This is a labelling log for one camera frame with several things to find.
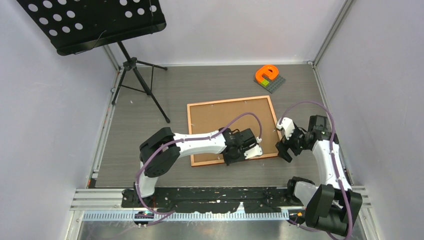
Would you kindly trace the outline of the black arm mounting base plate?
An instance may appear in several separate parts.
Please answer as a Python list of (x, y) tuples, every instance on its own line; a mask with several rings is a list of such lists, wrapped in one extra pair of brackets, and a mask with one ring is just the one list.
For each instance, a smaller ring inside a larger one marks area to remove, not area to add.
[(303, 207), (287, 187), (156, 187), (153, 195), (139, 199), (134, 188), (122, 192), (123, 208), (149, 208), (161, 213), (276, 213), (282, 207)]

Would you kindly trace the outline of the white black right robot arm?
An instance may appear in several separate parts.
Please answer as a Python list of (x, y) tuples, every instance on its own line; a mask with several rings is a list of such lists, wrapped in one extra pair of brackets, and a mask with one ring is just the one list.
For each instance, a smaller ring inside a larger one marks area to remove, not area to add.
[(277, 121), (276, 129), (282, 138), (276, 143), (278, 156), (288, 163), (310, 150), (316, 159), (320, 185), (312, 180), (294, 176), (287, 182), (285, 198), (291, 205), (305, 207), (304, 223), (307, 227), (333, 235), (347, 237), (363, 204), (360, 193), (353, 191), (348, 182), (339, 155), (339, 141), (332, 132), (326, 116), (312, 115), (308, 128), (298, 127), (288, 117)]

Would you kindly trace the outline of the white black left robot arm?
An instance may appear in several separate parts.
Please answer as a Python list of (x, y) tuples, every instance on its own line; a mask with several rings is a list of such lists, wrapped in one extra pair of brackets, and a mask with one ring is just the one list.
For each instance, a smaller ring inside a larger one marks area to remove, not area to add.
[(180, 158), (218, 154), (230, 165), (261, 156), (261, 141), (249, 128), (240, 131), (222, 127), (208, 133), (180, 134), (163, 127), (139, 146), (140, 170), (136, 173), (134, 200), (141, 207), (148, 207), (159, 177)]

